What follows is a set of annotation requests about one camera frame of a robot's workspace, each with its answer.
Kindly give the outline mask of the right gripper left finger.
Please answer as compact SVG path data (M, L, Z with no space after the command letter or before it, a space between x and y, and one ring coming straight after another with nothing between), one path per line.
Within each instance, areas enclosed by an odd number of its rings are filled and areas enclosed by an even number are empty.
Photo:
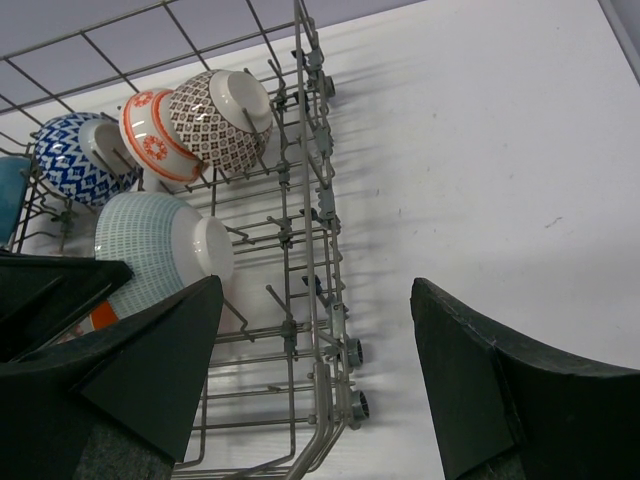
M186 453L223 307L207 277L1 367L5 479L167 479Z

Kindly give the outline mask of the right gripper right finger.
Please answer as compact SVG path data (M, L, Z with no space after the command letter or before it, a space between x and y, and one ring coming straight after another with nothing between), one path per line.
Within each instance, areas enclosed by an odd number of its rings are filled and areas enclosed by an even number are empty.
M449 479L635 479L639 373L528 337L418 278L414 336Z

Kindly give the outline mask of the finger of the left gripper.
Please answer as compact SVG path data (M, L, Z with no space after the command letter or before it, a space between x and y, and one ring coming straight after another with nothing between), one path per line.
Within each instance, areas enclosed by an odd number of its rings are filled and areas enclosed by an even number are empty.
M1 254L1 361L64 334L133 277L123 261Z

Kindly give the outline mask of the plain white bowl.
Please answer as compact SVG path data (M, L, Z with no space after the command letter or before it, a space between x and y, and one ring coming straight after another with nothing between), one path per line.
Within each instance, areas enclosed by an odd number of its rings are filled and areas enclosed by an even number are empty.
M119 317L111 304L108 301L104 301L89 314L89 320L92 330L98 331L117 323Z

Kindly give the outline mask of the plain blue bowl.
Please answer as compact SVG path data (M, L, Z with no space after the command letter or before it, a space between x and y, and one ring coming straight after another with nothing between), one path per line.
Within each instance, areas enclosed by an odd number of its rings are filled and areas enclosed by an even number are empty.
M1 158L1 247L8 247L19 223L31 162L21 156Z

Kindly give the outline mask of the green patterned bowl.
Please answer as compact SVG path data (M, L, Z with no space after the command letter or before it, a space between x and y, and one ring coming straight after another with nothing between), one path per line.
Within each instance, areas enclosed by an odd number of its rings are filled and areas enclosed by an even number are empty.
M214 216L165 193L122 193L102 209L94 236L98 260L123 261L132 278L108 303L123 320L215 275L234 273L229 233Z

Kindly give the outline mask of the red patterned bowl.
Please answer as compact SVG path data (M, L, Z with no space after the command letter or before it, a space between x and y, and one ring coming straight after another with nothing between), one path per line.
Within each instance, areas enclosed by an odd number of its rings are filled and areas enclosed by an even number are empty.
M76 112L47 121L36 133L35 158L65 197L101 207L130 190L142 169L129 153L116 121Z

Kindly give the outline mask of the orange floral bowl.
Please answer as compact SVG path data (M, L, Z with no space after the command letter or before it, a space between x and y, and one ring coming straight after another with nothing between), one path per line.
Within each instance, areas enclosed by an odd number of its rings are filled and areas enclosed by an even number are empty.
M119 114L119 130L132 158L156 179L177 186L194 183L205 164L180 140L169 111L171 89L149 89L131 96Z

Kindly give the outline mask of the grey wire dish rack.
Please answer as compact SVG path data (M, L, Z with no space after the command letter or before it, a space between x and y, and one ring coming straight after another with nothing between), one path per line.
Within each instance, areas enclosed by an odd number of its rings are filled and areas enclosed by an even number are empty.
M225 304L178 479L300 479L317 470L346 429L368 417L351 380L361 363L348 336L341 224L335 207L328 119L333 80L314 19L295 2L291 61L268 56L262 81L279 138L244 174L211 172L179 195L210 213L261 220L230 224L241 278Z

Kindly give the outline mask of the grey patterned bowl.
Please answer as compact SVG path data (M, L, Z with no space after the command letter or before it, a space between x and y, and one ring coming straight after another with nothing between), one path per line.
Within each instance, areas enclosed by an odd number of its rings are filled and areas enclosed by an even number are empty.
M168 108L187 150L228 175L258 163L273 129L266 89L244 71L200 73L173 91Z

